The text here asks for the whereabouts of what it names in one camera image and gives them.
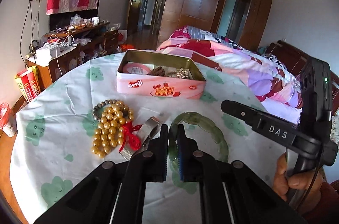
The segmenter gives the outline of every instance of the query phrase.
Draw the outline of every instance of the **silver watch strap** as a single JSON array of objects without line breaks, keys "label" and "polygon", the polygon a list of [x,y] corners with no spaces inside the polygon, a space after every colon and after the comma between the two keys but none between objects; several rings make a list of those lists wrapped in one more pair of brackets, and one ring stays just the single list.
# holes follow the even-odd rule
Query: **silver watch strap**
[{"label": "silver watch strap", "polygon": [[[142,146],[140,149],[145,149],[145,146],[148,144],[148,140],[150,139],[149,136],[154,136],[156,131],[159,129],[159,121],[155,117],[149,118],[140,128],[140,130],[137,133],[137,136],[139,137]],[[129,143],[125,144],[123,150],[120,152],[120,154],[127,160],[130,160],[132,158],[132,155],[134,153],[138,152],[133,150]]]}]

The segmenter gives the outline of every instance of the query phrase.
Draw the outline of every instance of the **pink tin box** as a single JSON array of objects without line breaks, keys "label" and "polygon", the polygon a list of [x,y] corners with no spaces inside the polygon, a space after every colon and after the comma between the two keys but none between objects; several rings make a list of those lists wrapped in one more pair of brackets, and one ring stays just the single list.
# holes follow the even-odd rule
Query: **pink tin box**
[{"label": "pink tin box", "polygon": [[[191,79],[147,75],[158,66],[167,70],[166,75],[183,68]],[[157,52],[127,50],[117,72],[117,88],[122,94],[199,99],[205,85],[206,80],[193,60]]]}]

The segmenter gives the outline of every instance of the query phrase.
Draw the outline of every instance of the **white box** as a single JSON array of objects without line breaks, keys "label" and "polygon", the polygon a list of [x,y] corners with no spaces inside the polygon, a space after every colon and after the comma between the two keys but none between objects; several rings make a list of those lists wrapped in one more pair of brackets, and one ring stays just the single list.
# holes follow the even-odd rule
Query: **white box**
[{"label": "white box", "polygon": [[37,58],[38,59],[47,59],[51,60],[60,55],[60,46],[52,45],[52,46],[42,46],[37,50]]}]

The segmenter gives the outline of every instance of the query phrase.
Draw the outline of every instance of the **white mug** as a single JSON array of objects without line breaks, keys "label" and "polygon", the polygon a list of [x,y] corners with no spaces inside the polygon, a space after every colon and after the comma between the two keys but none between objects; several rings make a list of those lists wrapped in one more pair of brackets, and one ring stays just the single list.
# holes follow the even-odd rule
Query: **white mug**
[{"label": "white mug", "polygon": [[93,18],[92,18],[92,23],[93,23],[93,25],[98,25],[98,24],[99,24],[99,22],[100,22],[100,20],[99,20],[99,16],[97,16],[97,17],[93,17]]}]

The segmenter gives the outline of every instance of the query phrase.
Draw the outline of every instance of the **finger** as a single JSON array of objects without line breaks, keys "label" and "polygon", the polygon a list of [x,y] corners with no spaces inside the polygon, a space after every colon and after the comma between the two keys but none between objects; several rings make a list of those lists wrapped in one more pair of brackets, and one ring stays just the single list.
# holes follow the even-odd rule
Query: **finger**
[{"label": "finger", "polygon": [[[314,176],[314,171],[297,173],[288,179],[288,185],[292,189],[307,190]],[[322,185],[322,175],[318,173],[310,193],[320,190]]]},{"label": "finger", "polygon": [[289,189],[289,186],[284,175],[274,176],[272,189],[275,191],[276,194],[278,194],[282,199],[286,201],[286,193]]},{"label": "finger", "polygon": [[284,174],[287,169],[286,153],[282,154],[277,160],[277,174]]}]

